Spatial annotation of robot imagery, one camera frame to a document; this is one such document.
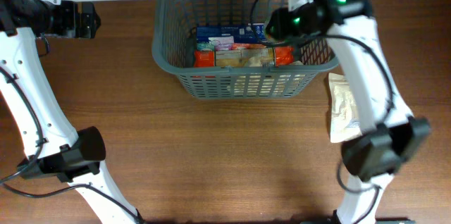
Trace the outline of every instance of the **blue box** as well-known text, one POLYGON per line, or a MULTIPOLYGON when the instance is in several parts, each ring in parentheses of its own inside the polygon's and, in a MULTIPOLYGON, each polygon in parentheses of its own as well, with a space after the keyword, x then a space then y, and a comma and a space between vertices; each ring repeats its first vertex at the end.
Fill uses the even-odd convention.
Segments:
MULTIPOLYGON (((264 24, 255 24, 255 29, 262 41, 266 41, 264 35, 264 24)), ((209 43, 209 37, 230 37, 236 44, 258 44, 254 33, 249 25, 230 25, 230 26, 208 26, 197 27, 197 43, 209 43)))

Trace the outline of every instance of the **laundry basket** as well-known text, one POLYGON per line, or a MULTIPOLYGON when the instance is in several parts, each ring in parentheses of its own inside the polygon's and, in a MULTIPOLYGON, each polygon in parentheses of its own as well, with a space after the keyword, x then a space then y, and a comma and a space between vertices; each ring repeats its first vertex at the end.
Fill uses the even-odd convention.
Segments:
MULTIPOLYGON (((152 53, 199 99, 287 98, 299 94, 320 72, 338 65, 325 40, 297 49, 304 66, 279 68, 193 68, 196 27, 247 25, 254 0, 157 0, 152 53)), ((260 0, 254 22, 264 23, 288 0, 260 0)))

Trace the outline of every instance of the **white pouch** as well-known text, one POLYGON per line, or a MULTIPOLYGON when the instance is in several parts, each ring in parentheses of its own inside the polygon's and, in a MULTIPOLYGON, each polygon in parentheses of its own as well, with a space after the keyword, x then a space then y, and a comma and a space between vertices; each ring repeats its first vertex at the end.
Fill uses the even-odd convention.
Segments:
POLYGON ((361 136, 357 106, 345 76, 329 73, 329 87, 332 96, 330 141, 339 143, 361 136))

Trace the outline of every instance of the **wood grain surface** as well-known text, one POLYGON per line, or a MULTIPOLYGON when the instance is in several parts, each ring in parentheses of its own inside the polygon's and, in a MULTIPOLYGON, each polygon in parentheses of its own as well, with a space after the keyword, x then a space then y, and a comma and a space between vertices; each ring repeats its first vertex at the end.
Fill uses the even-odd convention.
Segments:
MULTIPOLYGON (((389 186, 378 217, 449 223, 451 217, 451 0, 372 0, 400 92, 433 134, 389 186)), ((322 73, 297 97, 199 101, 152 58, 155 1, 96 3, 93 40, 51 40, 42 58, 54 94, 78 130, 103 134, 110 173, 147 220, 268 221, 329 216, 343 191, 339 145, 328 137, 322 73)), ((0 175, 23 158, 0 101, 0 175)), ((33 193, 56 178, 17 179, 33 193)), ((99 223, 77 192, 27 199, 0 189, 1 223, 99 223)))

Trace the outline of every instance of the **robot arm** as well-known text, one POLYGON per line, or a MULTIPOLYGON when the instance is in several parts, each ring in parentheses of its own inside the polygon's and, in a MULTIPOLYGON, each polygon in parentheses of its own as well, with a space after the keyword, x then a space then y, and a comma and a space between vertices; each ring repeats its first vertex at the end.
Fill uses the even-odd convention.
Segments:
POLYGON ((383 191, 429 135, 428 121, 413 118, 395 86, 369 0, 288 2, 273 13, 266 34, 279 41, 326 38, 350 83, 364 134, 342 146, 351 175, 331 222, 374 224, 383 191))
POLYGON ((93 38, 93 29, 99 26, 93 5, 84 4, 82 13, 78 14, 71 1, 25 0, 27 8, 31 9, 19 11, 21 1, 0 0, 0 6, 5 9, 0 11, 0 66, 2 73, 13 78, 30 102, 45 143, 39 156, 34 156, 39 137, 32 116, 10 77, 0 77, 1 93, 21 131, 27 156, 18 166, 22 171, 20 176, 32 179, 55 175, 70 186, 87 185, 76 190, 103 223, 141 223, 136 208, 125 200, 108 172, 99 131, 91 127, 77 132, 69 123, 55 99, 37 53, 36 36, 43 31, 58 37, 93 38), (86 17, 92 22, 83 20, 86 17), (37 162, 30 167, 32 158, 37 158, 37 162))

